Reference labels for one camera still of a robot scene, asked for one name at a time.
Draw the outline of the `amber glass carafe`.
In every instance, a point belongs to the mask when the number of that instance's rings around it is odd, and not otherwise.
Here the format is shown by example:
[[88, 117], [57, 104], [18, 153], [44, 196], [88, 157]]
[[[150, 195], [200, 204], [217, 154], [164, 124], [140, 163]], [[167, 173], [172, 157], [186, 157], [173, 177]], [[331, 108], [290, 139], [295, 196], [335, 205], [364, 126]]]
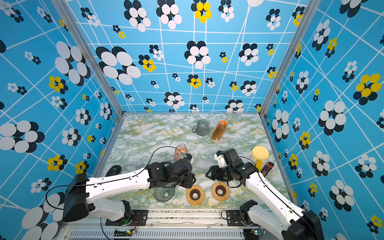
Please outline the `amber glass carafe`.
[[184, 158], [184, 156], [188, 153], [188, 148], [185, 144], [180, 144], [175, 149], [174, 160], [177, 162]]

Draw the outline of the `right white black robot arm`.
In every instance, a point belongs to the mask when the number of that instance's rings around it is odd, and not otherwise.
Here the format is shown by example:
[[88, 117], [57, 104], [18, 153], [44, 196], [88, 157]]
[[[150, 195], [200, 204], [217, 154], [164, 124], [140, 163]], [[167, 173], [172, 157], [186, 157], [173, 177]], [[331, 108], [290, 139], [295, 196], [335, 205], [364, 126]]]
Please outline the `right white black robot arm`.
[[256, 224], [279, 240], [322, 240], [321, 220], [313, 211], [305, 211], [282, 195], [252, 162], [244, 163], [235, 149], [217, 151], [218, 164], [212, 166], [206, 177], [213, 181], [239, 181], [255, 193], [268, 207], [264, 210], [250, 200], [240, 207], [245, 225]]

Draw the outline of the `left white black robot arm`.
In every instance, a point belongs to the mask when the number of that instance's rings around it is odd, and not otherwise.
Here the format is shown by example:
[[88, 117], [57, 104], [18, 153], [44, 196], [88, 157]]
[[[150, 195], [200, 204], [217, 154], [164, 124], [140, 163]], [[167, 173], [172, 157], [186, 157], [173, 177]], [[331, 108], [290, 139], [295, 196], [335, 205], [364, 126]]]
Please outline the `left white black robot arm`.
[[65, 191], [63, 222], [75, 222], [88, 216], [121, 222], [132, 217], [127, 201], [114, 202], [110, 196], [129, 191], [180, 186], [190, 189], [196, 182], [192, 173], [193, 157], [186, 154], [170, 163], [152, 163], [145, 168], [115, 176], [74, 177]]

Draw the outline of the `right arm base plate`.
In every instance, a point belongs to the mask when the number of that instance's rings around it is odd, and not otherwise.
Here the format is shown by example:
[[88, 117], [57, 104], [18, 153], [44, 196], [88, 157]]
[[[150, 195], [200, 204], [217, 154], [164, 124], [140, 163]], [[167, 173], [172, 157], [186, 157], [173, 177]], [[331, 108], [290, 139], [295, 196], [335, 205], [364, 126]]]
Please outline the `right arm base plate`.
[[247, 215], [242, 210], [227, 210], [225, 218], [229, 227], [246, 227], [249, 225]]

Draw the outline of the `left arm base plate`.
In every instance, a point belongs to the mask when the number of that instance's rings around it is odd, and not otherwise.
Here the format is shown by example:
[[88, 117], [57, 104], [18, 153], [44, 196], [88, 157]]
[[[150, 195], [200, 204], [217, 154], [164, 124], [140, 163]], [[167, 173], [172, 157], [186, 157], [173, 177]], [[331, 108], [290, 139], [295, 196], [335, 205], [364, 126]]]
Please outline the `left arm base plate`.
[[128, 217], [123, 217], [117, 221], [106, 220], [106, 226], [145, 226], [148, 218], [148, 210], [131, 210]]

